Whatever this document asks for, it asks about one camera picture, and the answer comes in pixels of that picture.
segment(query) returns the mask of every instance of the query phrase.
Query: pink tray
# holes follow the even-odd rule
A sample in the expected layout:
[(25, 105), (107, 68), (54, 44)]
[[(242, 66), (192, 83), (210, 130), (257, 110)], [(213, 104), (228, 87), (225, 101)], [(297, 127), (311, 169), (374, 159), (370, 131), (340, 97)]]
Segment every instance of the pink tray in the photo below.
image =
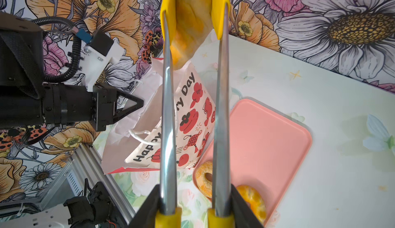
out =
[[(254, 187), (263, 197), (269, 220), (311, 146), (309, 131), (282, 115), (249, 100), (230, 114), (230, 168), (234, 186)], [(196, 169), (213, 160), (213, 144)], [(193, 181), (196, 185), (195, 171)]]

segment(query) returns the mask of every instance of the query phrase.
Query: blue connector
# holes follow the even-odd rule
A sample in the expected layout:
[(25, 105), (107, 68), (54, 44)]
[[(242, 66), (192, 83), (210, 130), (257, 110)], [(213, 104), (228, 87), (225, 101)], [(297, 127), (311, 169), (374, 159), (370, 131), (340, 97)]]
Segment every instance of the blue connector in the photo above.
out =
[(89, 33), (87, 33), (84, 29), (79, 29), (78, 32), (76, 33), (76, 36), (87, 44), (90, 43), (92, 40), (92, 36)]

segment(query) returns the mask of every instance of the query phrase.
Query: metal rail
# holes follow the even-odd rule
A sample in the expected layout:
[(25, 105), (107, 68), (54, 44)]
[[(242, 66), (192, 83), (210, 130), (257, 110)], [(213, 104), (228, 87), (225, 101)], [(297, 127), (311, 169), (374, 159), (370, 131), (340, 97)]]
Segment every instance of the metal rail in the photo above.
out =
[(217, 217), (231, 213), (229, 147), (229, 32), (228, 8), (225, 6), (224, 28), (218, 57), (218, 80), (213, 156), (213, 208)]
[(170, 52), (169, 28), (166, 16), (164, 63), (163, 63), (163, 97), (162, 97), (162, 145), (160, 152), (160, 204), (159, 211), (164, 215), (175, 214), (177, 207), (177, 172), (174, 127), (173, 97), (173, 61)]

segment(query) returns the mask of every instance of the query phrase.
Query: orange donut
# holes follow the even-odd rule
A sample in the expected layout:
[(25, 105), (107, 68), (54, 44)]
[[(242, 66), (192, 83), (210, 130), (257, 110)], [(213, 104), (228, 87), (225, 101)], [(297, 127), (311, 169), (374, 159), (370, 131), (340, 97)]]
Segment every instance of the orange donut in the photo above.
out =
[(239, 191), (241, 197), (250, 204), (250, 208), (256, 218), (263, 224), (266, 219), (266, 207), (264, 200), (259, 195), (258, 191), (248, 185), (237, 186), (237, 191)]
[(195, 173), (196, 184), (200, 192), (206, 197), (213, 196), (213, 183), (206, 178), (206, 173), (213, 173), (213, 162), (207, 161), (197, 169)]

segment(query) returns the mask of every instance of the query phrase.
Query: table surface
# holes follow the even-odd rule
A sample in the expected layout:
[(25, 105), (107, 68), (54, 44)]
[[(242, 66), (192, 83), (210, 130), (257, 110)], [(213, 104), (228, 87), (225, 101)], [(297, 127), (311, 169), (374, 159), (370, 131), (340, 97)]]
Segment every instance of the table surface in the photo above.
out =
[[(219, 41), (202, 45), (192, 63), (215, 97)], [(395, 95), (284, 54), (230, 36), (231, 107), (250, 97), (303, 122), (313, 145), (267, 227), (394, 227), (395, 156), (371, 152), (367, 116), (395, 135)], [(94, 142), (102, 153), (110, 128)], [(207, 227), (211, 203), (192, 182), (193, 170), (177, 172), (182, 227)], [(136, 210), (159, 172), (113, 175)]]

